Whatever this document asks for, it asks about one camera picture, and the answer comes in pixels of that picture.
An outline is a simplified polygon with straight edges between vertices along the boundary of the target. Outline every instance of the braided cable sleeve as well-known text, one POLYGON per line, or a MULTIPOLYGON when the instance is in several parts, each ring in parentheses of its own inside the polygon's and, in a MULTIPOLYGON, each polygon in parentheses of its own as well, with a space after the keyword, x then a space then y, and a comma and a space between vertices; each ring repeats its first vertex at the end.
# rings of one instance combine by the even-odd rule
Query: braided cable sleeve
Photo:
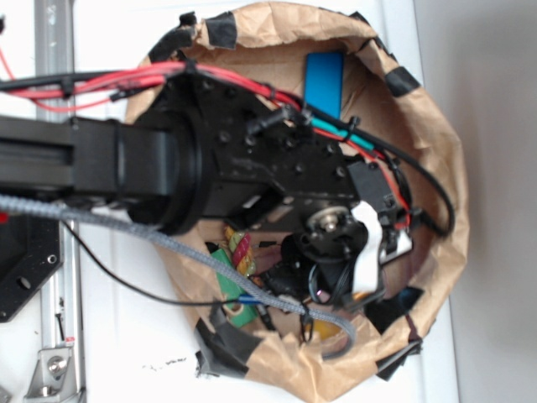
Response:
MULTIPOLYGON (((264 305, 270 305, 280 310, 290 311, 300 315, 306 314, 305 308, 302 305, 284 301, 278 297, 270 295, 269 293, 258 288, 254 283, 252 283, 252 281, 240 275, 235 269, 146 225, 125 222, 114 217, 103 216, 88 211, 65 207, 63 205, 35 201, 17 196, 0 195, 0 211, 17 212, 57 221, 72 220, 83 222, 86 224, 110 228, 115 231, 133 235, 137 238, 145 239, 170 251, 183 254, 184 256, 187 256, 214 269, 217 273, 220 273, 221 275, 224 275, 228 279, 237 283, 248 294, 256 298, 264 305)), ((348 336, 347 345, 344 349, 334 353, 327 353, 323 355, 324 359, 341 357, 352 348, 356 342, 356 330, 349 321, 330 312, 319 311, 316 309, 310 309, 307 313, 314 319, 331 322, 337 325, 343 331, 345 331, 348 336)))

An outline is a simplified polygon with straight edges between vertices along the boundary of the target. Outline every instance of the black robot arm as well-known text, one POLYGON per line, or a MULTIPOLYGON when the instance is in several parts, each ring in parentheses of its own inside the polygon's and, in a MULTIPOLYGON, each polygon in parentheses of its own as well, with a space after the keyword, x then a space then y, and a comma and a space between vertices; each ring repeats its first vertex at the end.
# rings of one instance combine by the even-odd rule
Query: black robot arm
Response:
POLYGON ((395 168, 401 197, 375 158, 344 155, 312 124, 311 109, 270 98, 183 71, 134 124, 0 118, 0 192, 119 207, 165 233, 200 219, 290 233, 266 286, 289 293, 285 278, 300 299, 352 310, 352 296, 382 292, 379 265, 412 248, 406 182, 395 168))

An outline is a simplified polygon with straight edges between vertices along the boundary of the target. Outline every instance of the black cable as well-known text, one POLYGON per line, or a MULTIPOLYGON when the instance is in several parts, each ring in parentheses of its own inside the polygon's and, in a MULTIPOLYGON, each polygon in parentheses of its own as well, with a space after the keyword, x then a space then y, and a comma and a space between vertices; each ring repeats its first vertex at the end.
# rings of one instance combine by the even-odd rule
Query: black cable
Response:
POLYGON ((404 172, 399 168, 399 163, 394 161, 394 159, 385 151, 379 150, 379 153, 385 158, 389 170, 394 174, 395 181, 399 186, 399 193, 406 203, 412 207, 412 193, 410 192, 409 182, 407 181, 404 172))
POLYGON ((135 291, 137 293, 139 293, 140 295, 142 296, 145 296, 149 299, 152 299, 154 301, 157 301, 157 302, 162 302, 164 304, 169 304, 169 305, 176 305, 176 306, 222 306, 222 305, 226 305, 226 304, 232 304, 232 303, 236 303, 236 302, 239 302, 238 299, 234 299, 234 300, 227 300, 227 301, 210 301, 210 302, 190 302, 190 301, 177 301, 177 300, 168 300, 166 298, 162 298, 160 296, 156 296, 154 294, 151 294, 145 290, 142 290, 140 288, 138 288, 137 286, 135 285, 132 285, 130 283, 128 283, 127 281, 123 280, 122 278, 120 277, 117 277, 113 272, 111 272, 102 262, 101 260, 99 260, 99 258, 97 258, 97 256, 91 251, 90 247, 87 246, 87 244, 82 240, 82 238, 80 237, 80 235, 78 235, 78 233, 76 233, 70 226, 69 224, 67 224, 67 222, 64 222, 62 221, 62 224, 64 224, 64 226, 67 228, 67 230, 70 232, 70 234, 73 236, 73 238, 76 240, 76 242, 84 249, 84 251, 88 254, 88 256, 91 258, 91 260, 93 260, 93 262, 102 270, 104 271, 107 275, 109 275, 110 277, 112 277, 116 282, 118 282, 119 284, 121 285, 124 285, 125 287, 127 287, 129 290, 132 290, 132 291, 135 291))
POLYGON ((20 80, 0 81, 0 92, 14 90, 26 90, 35 86, 62 86, 68 82, 88 81, 105 74, 117 71, 90 71, 85 73, 55 74, 52 76, 40 76, 32 78, 22 78, 20 80))
MULTIPOLYGON (((318 116, 320 119, 324 120, 325 122, 328 122, 332 126, 335 126, 342 130, 349 129, 346 123, 342 122, 339 119, 333 118, 327 113, 322 112, 320 109, 317 109, 316 107, 312 107, 311 105, 308 105, 307 108, 311 110, 314 115, 318 116)), ((446 190, 444 190, 444 188, 438 182, 438 180, 428 170, 426 170, 423 166, 421 166, 420 162, 415 160, 409 154, 405 153, 403 150, 398 149, 394 145, 382 139, 379 139, 378 137, 375 137, 369 134, 368 132, 364 132, 363 130, 359 128, 355 128, 352 132, 353 134, 356 134, 356 136, 360 137, 361 139, 364 139, 368 141, 369 143, 372 143, 375 146, 379 147, 381 150, 387 150, 393 155, 396 155, 397 157, 402 159, 404 162, 406 162, 408 165, 410 165, 412 168, 414 168, 418 173, 420 173, 433 186, 435 191, 441 197, 442 201, 446 204, 446 209, 448 213, 447 226, 444 228, 441 227, 437 222, 435 222, 432 219, 432 217, 427 212, 421 212, 421 219, 425 225, 427 225, 429 228, 435 231, 438 235, 442 237, 448 236, 451 233, 451 231, 453 231, 453 228, 455 227, 455 208, 451 204, 450 197, 447 195, 446 190)))
POLYGON ((319 297, 317 296, 315 288, 317 288, 317 285, 319 283, 319 273, 318 273, 318 265, 316 264, 314 267, 311 268, 309 279, 308 279, 308 290, 310 292, 310 298, 311 300, 319 305, 334 305, 339 301, 341 296, 343 295, 343 292, 345 289, 349 286, 349 281, 351 278, 351 272, 354 269, 354 263, 356 262, 355 259, 349 260, 349 262, 345 265, 345 268, 341 271, 339 277, 337 278, 336 284, 334 285, 333 289, 330 290, 330 297, 327 301, 321 301, 319 297))

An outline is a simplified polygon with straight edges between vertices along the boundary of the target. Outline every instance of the cable tie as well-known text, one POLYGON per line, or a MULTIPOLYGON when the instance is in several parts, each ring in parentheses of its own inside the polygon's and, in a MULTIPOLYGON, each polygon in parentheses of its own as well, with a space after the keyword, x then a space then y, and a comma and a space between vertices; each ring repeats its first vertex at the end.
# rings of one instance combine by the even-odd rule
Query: cable tie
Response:
POLYGON ((302 339, 305 343, 309 343, 313 338, 313 317, 310 315, 310 308, 302 302, 302 307, 304 308, 304 314, 300 315, 300 333, 302 334, 302 339), (309 327, 308 335, 306 336, 306 330, 309 327))
POLYGON ((140 92, 144 92, 147 88, 134 88, 132 90, 121 90, 110 96, 110 101, 115 102, 123 98, 129 98, 140 92))
POLYGON ((196 61, 191 58, 185 59, 185 73, 186 74, 195 74, 198 71, 198 68, 196 66, 196 61))
POLYGON ((270 90, 270 95, 268 96, 269 101, 273 101, 276 99, 276 87, 270 84, 269 82, 262 82, 261 83, 265 88, 268 88, 270 90))
POLYGON ((358 116, 353 116, 349 120, 349 129, 347 130, 347 136, 345 136, 344 141, 347 142, 351 139, 354 129, 360 124, 360 118, 358 116))
POLYGON ((424 216, 423 209, 419 207, 413 207, 409 210, 410 215, 410 229, 416 229, 424 223, 424 219, 427 218, 424 216))
POLYGON ((75 92, 75 82, 70 76, 65 76, 61 79, 60 87, 61 91, 64 93, 64 99, 69 99, 73 96, 73 93, 75 92))

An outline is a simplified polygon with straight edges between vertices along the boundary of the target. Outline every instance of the metal bracket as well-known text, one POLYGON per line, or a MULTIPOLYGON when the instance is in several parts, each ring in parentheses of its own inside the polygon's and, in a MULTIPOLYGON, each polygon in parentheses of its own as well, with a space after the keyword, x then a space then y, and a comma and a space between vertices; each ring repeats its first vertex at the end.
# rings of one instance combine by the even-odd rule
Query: metal bracket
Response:
POLYGON ((0 323, 9 322, 61 265, 58 223, 12 216, 0 227, 0 323))
POLYGON ((39 360, 24 403, 61 403, 77 395, 72 348, 47 348, 39 360))

